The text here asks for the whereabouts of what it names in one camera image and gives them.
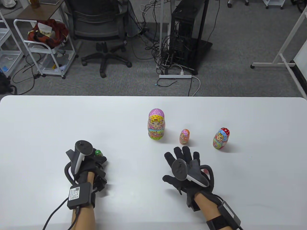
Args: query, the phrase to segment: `black bag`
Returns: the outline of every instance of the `black bag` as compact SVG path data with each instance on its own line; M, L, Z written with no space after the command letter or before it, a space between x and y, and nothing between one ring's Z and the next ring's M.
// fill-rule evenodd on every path
M16 86L11 85L10 77L7 78L4 73L0 72L0 94L12 93L13 89L15 89L15 93L17 94Z

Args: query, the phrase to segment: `white metal cart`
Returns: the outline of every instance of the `white metal cart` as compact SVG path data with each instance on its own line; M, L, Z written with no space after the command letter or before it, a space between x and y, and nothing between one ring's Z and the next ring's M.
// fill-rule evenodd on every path
M280 9L284 9L284 3L285 0L262 0L264 4L266 5L266 9L269 8L269 6L280 6Z
M0 11L0 23L4 23L6 28L0 28L0 69L1 71L9 77L13 72L20 59L25 57L23 54L16 38L14 37L12 31L10 30L7 22L5 21L1 11ZM3 50L2 45L7 41L9 37L12 37L16 43L18 50Z
M26 19L15 19L14 26L19 34L23 44L25 45L29 55L31 56L37 70L45 77L46 75L60 75L62 79L65 79L66 72L69 69L70 65L72 64L75 57L78 57L76 54L74 45L70 36L68 35L68 41L70 42L72 50L61 49L63 48L63 43L53 49L47 46L45 43L36 42L36 41L29 41L23 38L19 28L17 27L17 22L29 22L29 23L37 23L36 20L26 20ZM42 53L45 54L42 63L37 63L34 59L32 53Z

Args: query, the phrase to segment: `office chair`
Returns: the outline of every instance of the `office chair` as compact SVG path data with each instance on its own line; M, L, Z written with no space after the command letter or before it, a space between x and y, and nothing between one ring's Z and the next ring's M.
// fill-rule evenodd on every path
M115 59L125 63L128 68L132 67L130 61L114 54L119 49L122 52L126 51L124 18L127 17L128 0L123 0L122 4L118 0L65 0L65 4L67 7L65 12L68 16L69 27L73 29L74 39L94 41L121 39L123 41L123 44L113 47L110 52L105 42L96 43L96 50L99 52L81 58L83 66L86 66L90 59L101 58L99 71L102 78L106 77L105 69L108 59Z

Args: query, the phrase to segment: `metal pole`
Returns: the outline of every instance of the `metal pole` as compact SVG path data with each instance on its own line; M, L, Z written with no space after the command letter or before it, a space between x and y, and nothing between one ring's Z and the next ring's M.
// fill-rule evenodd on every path
M289 45L289 43L291 42L291 40L294 37L295 33L297 32L298 28L300 27L300 25L302 24L302 22L306 18L306 14L305 14L306 12L307 12L307 6L305 7L304 11L302 12L301 16L298 18L296 24L294 25L294 27L291 30L289 36L287 37L286 41L284 42L284 44L280 48L279 52L277 53L274 61L272 62L273 64L277 63L277 60L280 58L279 54L283 53L285 51L285 49L287 48L287 46Z
M159 34L159 55L161 55L161 50L162 50L163 6L164 6L164 0L161 0L160 34Z

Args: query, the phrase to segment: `white cable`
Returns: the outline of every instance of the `white cable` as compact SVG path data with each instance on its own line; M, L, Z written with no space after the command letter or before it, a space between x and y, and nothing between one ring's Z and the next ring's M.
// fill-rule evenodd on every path
M183 69L180 65L173 64L173 65L170 65L170 66L179 66L181 68L181 71L183 71Z
M196 92L192 95L192 97L194 97L194 95L198 92L198 90L199 90L199 88L200 88L200 86L201 86L201 83L200 83L200 79L199 79L199 78L194 77L194 76L192 76L192 78L196 78L196 79L199 81L199 87L198 87L198 89L196 90Z

